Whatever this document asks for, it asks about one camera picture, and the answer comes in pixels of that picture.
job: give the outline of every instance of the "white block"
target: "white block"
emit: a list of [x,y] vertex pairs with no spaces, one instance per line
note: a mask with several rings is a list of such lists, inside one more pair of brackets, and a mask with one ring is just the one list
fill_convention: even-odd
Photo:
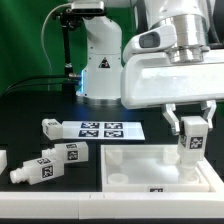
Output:
[[79,219],[113,219],[116,200],[114,194],[91,193],[80,197]]
[[57,155],[66,163],[89,161],[89,147],[86,142],[55,144],[54,149],[42,150],[42,157]]
[[0,150],[0,174],[7,166],[6,150]]
[[50,139],[63,138],[63,126],[55,119],[44,119],[42,121],[43,133]]
[[21,169],[10,172],[12,183],[36,184],[64,175],[64,163],[58,156],[26,161]]

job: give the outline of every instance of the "white plastic housing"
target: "white plastic housing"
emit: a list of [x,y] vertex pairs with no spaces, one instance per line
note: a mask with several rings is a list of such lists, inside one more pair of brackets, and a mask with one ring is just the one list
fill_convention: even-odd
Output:
[[54,149],[42,150],[42,157],[59,156],[64,164],[86,162],[89,160],[89,148],[86,142],[55,144]]
[[[142,48],[140,46],[140,38],[150,33],[157,33],[160,38],[160,45],[153,48]],[[140,35],[134,36],[124,49],[123,59],[126,63],[133,55],[152,53],[172,47],[177,42],[176,29],[174,25],[164,25],[159,28],[150,30]]]
[[87,29],[88,64],[83,69],[80,97],[120,98],[121,28],[106,17],[84,20]]
[[86,4],[100,1],[104,2],[106,7],[125,8],[134,5],[137,0],[68,0],[68,2],[84,2]]
[[168,103],[188,104],[224,99],[224,51],[203,53],[204,61],[174,66],[165,53],[139,54],[126,64],[121,100],[128,109]]
[[10,172],[12,183],[28,181],[30,185],[64,175],[64,163],[58,156],[26,161],[21,169]]
[[178,15],[193,14],[205,17],[204,4],[205,0],[145,0],[148,28],[166,18]]
[[63,127],[55,119],[44,119],[42,121],[43,133],[50,139],[63,138]]
[[7,166],[6,151],[0,150],[0,174],[3,172],[6,166]]

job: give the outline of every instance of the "black table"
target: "black table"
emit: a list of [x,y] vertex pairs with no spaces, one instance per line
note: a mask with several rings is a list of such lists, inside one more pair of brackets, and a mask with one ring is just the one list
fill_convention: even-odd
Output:
[[[202,115],[199,105],[178,106],[178,117]],[[141,122],[145,141],[88,140],[89,162],[66,164],[65,175],[36,185],[12,184],[9,173],[22,163],[41,157],[41,150],[53,148],[55,143],[78,140],[50,141],[43,133],[43,119],[63,121],[122,121]],[[216,114],[214,130],[209,133],[206,157],[214,169],[224,177],[224,118]],[[170,125],[164,119],[160,108],[127,110],[123,106],[97,107],[76,102],[71,95],[61,92],[14,92],[0,99],[0,148],[7,150],[8,166],[0,176],[1,191],[16,192],[95,192],[101,191],[100,146],[102,144],[176,144],[177,137],[171,134]],[[183,220],[172,220],[181,223]],[[222,220],[191,220],[190,223],[222,223]],[[111,223],[112,220],[98,220],[97,223]],[[129,220],[128,223],[171,223],[171,220]]]

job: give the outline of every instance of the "green wall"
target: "green wall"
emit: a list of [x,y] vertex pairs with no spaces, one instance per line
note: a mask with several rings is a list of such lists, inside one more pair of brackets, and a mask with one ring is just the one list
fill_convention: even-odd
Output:
[[[0,7],[0,91],[21,78],[48,75],[40,35],[48,13],[66,0],[1,0]],[[130,9],[110,9],[108,17],[123,30],[123,47],[133,35]],[[86,32],[84,25],[70,32],[71,55],[75,72],[86,65]],[[59,21],[50,20],[46,27],[45,45],[53,74],[63,74],[64,56]]]

